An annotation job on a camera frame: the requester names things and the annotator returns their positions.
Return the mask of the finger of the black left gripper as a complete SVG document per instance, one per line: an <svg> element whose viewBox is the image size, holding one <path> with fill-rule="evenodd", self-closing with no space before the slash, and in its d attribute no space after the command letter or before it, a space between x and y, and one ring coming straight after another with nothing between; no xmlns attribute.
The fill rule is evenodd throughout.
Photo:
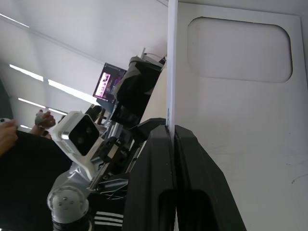
<svg viewBox="0 0 308 231"><path fill-rule="evenodd" d="M123 79L115 86L117 104L111 120L123 126L140 123L162 67L132 57Z"/></svg>
<svg viewBox="0 0 308 231"><path fill-rule="evenodd" d="M98 183L95 192L104 195L108 200L120 200L127 196L128 179L118 178Z"/></svg>

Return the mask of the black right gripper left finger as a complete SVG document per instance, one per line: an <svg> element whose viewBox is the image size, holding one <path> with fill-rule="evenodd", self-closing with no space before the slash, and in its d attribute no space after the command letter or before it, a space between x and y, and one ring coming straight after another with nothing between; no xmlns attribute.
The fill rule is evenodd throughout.
<svg viewBox="0 0 308 231"><path fill-rule="evenodd" d="M172 231L176 214L173 148L165 126L151 131L130 172L124 231Z"/></svg>

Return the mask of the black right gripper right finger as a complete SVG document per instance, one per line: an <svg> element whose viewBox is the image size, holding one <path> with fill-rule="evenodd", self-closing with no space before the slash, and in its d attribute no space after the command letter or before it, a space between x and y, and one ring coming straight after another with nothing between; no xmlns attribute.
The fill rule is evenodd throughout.
<svg viewBox="0 0 308 231"><path fill-rule="evenodd" d="M175 126L175 163L181 231L246 229L226 178L192 131Z"/></svg>

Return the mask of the person's bare hand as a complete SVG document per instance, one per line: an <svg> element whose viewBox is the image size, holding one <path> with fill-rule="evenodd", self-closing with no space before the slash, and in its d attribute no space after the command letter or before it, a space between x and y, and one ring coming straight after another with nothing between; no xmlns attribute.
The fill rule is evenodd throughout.
<svg viewBox="0 0 308 231"><path fill-rule="evenodd" d="M0 125L0 156L3 156L15 145L18 139L16 131L15 120L10 120Z"/></svg>
<svg viewBox="0 0 308 231"><path fill-rule="evenodd" d="M42 136L44 131L50 129L54 125L55 119L53 115L51 115L50 111L44 113L43 110L39 110L36 114L35 125L29 133Z"/></svg>

